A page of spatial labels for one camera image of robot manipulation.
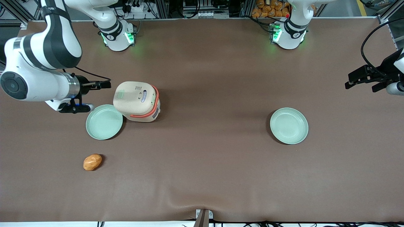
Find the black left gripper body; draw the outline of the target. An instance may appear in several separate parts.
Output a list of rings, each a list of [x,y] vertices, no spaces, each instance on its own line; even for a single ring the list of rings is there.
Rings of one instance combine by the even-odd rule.
[[[386,57],[377,68],[388,82],[403,82],[403,48]]]

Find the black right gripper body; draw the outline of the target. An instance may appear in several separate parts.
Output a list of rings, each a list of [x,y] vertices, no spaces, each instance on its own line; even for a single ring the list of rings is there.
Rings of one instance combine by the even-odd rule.
[[[86,95],[93,86],[93,82],[90,82],[86,77],[76,75],[80,85],[80,94],[82,96]]]

